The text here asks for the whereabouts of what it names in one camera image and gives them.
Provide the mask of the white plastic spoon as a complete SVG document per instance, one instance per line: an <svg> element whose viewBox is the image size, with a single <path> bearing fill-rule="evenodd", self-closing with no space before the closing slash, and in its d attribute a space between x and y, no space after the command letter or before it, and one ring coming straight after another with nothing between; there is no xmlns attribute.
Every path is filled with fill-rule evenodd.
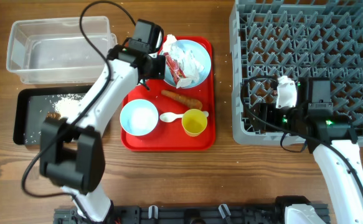
<svg viewBox="0 0 363 224"><path fill-rule="evenodd" d="M188 110L183 114L175 114L173 112L166 112L159 116L159 119L165 123L171 123L176 119L182 119L183 121L203 121L209 116L207 111L201 110Z"/></svg>

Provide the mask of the black waste tray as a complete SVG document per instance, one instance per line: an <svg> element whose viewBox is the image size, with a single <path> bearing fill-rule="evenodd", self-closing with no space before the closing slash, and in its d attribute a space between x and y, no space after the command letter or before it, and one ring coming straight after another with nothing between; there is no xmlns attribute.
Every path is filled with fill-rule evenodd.
<svg viewBox="0 0 363 224"><path fill-rule="evenodd" d="M17 98L13 141L17 145L40 144L41 126L49 114L68 118L76 110L90 85L30 88Z"/></svg>

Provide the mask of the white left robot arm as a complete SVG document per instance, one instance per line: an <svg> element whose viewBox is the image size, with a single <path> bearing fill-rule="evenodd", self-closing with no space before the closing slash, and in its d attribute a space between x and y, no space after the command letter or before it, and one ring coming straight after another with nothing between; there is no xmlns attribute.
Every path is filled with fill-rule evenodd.
<svg viewBox="0 0 363 224"><path fill-rule="evenodd" d="M40 174L71 196L88 223L110 223L113 202L100 182L105 170L101 136L123 99L145 80L164 79L166 58L116 45L102 74L68 118L47 118L40 139Z"/></svg>

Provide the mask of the red plastic tray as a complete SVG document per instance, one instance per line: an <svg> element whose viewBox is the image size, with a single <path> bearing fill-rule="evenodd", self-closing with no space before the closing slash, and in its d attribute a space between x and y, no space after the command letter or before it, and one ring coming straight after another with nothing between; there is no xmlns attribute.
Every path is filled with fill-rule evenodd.
<svg viewBox="0 0 363 224"><path fill-rule="evenodd" d="M192 88L175 88L164 80L148 80L147 90L137 86L123 100L123 105L137 99L150 101L159 114L173 112L185 113L188 107L161 94L162 90L169 90L180 95L188 96L202 102L203 110L209 112L208 124L205 130L197 137L186 134L180 119L171 123L159 121L152 132L144 136L133 136L121 130L121 142L132 151L200 151L206 150L215 141L215 100L214 100L214 73L209 70L209 76Z"/></svg>

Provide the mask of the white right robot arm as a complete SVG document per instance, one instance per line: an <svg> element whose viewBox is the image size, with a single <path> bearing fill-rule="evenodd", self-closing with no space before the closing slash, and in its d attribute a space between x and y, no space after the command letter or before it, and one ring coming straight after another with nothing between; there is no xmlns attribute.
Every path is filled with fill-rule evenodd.
<svg viewBox="0 0 363 224"><path fill-rule="evenodd" d="M363 168L357 135L332 103L304 100L291 108L262 104L244 107L253 126L299 136L326 181L338 223L363 223Z"/></svg>

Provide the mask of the red snack wrapper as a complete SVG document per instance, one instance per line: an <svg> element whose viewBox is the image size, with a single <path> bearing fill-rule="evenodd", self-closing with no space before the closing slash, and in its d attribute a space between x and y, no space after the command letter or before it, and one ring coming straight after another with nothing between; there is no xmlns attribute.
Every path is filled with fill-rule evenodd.
<svg viewBox="0 0 363 224"><path fill-rule="evenodd" d="M186 76L176 60L174 60L168 53L165 53L164 56L166 57L166 65L170 70L172 79L177 85L178 82Z"/></svg>

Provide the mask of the white tissue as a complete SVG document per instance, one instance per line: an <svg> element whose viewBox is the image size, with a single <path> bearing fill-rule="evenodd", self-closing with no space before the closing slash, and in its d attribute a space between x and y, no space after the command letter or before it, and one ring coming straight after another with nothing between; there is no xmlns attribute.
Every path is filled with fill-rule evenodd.
<svg viewBox="0 0 363 224"><path fill-rule="evenodd" d="M163 55L168 53L174 60L176 60L185 74L185 78L181 79L176 88L185 88L200 80L200 72L203 71L204 66L196 60L192 50L182 50L174 35L168 34L166 41L162 47Z"/></svg>

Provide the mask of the yellow plastic cup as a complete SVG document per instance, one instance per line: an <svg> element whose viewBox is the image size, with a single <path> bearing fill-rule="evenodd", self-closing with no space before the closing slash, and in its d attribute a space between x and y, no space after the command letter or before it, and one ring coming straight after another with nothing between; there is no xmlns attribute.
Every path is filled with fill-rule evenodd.
<svg viewBox="0 0 363 224"><path fill-rule="evenodd" d="M207 127L208 120L205 112L198 109L190 109L182 115L182 127L191 137L200 135Z"/></svg>

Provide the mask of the clear plastic bin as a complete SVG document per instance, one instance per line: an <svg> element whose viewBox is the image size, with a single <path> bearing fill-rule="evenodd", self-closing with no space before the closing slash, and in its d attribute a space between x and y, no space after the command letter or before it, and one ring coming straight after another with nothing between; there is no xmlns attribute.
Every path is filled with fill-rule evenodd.
<svg viewBox="0 0 363 224"><path fill-rule="evenodd" d="M104 68L100 55L116 44L105 16L16 21L6 68L25 84L91 83Z"/></svg>

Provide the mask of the light blue bowl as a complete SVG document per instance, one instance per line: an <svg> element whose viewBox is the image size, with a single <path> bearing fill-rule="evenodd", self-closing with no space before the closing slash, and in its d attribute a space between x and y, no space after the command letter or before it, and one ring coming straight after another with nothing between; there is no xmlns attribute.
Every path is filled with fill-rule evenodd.
<svg viewBox="0 0 363 224"><path fill-rule="evenodd" d="M157 126L159 113L148 100L137 99L128 102L121 110L120 124L132 136L145 136Z"/></svg>

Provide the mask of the light blue plate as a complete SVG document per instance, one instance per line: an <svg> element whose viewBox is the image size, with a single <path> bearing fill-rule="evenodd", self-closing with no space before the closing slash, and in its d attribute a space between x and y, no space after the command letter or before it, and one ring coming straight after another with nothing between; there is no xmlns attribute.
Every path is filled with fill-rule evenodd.
<svg viewBox="0 0 363 224"><path fill-rule="evenodd" d="M194 88L196 86L199 86L209 76L209 73L212 68L212 61L211 61L209 53L201 44L199 44L193 40L177 40L177 42L179 43L179 46L181 47L182 50L192 50L192 53L194 54L194 57L196 58L196 60L204 66L203 71L201 71L199 73L200 80L197 83L193 83L193 84L185 87L184 89ZM169 84L173 87L176 87L175 83L173 82L173 80L171 78L171 74L170 74L170 71L169 71L167 65L165 68L164 81L167 84Z"/></svg>

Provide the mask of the orange carrot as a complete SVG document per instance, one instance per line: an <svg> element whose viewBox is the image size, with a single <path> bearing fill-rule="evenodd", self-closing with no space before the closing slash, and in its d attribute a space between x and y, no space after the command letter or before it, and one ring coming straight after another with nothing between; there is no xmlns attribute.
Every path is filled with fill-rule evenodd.
<svg viewBox="0 0 363 224"><path fill-rule="evenodd" d="M161 94L163 96L166 96L174 101L177 101L177 102L183 104L184 106L188 107L189 109L201 110L203 108L202 102L197 99L190 98L190 97L184 96L184 95L180 95L178 93L168 91L168 90L162 90Z"/></svg>

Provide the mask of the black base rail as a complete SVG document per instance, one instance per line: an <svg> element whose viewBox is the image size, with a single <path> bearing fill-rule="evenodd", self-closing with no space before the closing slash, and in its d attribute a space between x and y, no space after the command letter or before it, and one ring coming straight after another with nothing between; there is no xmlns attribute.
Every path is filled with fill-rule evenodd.
<svg viewBox="0 0 363 224"><path fill-rule="evenodd" d="M281 209L274 204L229 206L231 223L283 223ZM115 207L113 223L226 223L219 207L160 207L158 215L139 206Z"/></svg>

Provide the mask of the grey-blue dishwasher rack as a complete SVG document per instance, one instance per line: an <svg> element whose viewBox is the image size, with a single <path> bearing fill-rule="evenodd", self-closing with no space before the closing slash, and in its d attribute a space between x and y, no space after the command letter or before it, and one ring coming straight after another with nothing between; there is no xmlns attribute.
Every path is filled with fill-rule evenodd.
<svg viewBox="0 0 363 224"><path fill-rule="evenodd" d="M326 77L333 111L363 147L363 0L236 1L229 17L232 126L239 144L301 143L254 128L244 106L274 103L271 77Z"/></svg>

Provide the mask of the white rice pile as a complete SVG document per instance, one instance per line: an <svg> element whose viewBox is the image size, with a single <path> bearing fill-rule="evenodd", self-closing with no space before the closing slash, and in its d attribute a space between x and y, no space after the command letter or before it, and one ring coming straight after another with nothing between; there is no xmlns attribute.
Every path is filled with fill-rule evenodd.
<svg viewBox="0 0 363 224"><path fill-rule="evenodd" d="M41 126L47 113L59 113L61 118L68 118L84 95L84 93L68 93L31 96L27 101L24 144L40 144Z"/></svg>

